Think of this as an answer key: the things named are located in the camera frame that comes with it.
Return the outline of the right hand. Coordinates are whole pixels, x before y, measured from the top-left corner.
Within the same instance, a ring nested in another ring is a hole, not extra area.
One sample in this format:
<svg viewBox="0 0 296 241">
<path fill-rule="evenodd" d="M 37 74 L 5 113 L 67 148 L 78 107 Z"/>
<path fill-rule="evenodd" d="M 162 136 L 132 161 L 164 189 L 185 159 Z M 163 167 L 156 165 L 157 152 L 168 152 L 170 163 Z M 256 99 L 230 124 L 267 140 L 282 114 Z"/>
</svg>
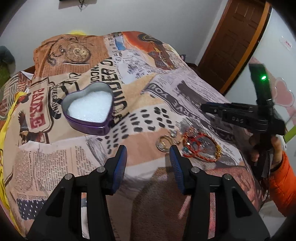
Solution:
<svg viewBox="0 0 296 241">
<path fill-rule="evenodd" d="M 254 133 L 249 138 L 249 143 L 252 146 L 250 151 L 250 159 L 253 162 L 257 162 L 261 154 L 271 151 L 273 153 L 273 159 L 271 161 L 271 169 L 276 168 L 281 164 L 283 159 L 283 149 L 281 141 L 276 136 L 271 136 L 271 139 L 267 139 L 260 136 L 258 133 Z"/>
</svg>

